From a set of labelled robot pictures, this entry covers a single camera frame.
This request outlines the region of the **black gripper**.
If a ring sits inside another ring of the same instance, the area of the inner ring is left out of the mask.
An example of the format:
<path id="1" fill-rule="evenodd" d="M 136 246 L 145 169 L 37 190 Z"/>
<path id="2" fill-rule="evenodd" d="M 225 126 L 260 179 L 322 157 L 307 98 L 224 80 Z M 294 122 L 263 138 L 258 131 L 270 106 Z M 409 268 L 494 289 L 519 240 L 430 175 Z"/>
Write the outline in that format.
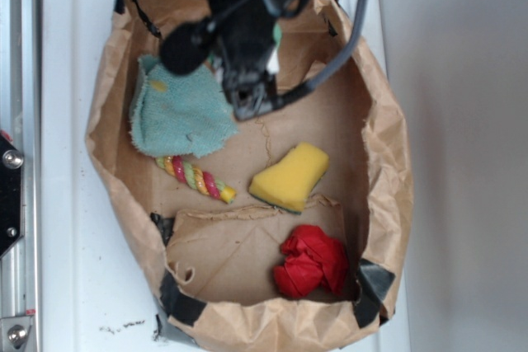
<path id="1" fill-rule="evenodd" d="M 280 19 L 297 17 L 310 0 L 206 0 L 210 13 L 181 23 L 163 41 L 162 64 L 176 75 L 195 71 L 211 55 L 223 69 L 222 88 L 237 120 L 249 120 L 284 108 L 310 94 L 307 81 L 285 94 L 276 88 L 268 63 L 278 45 Z"/>

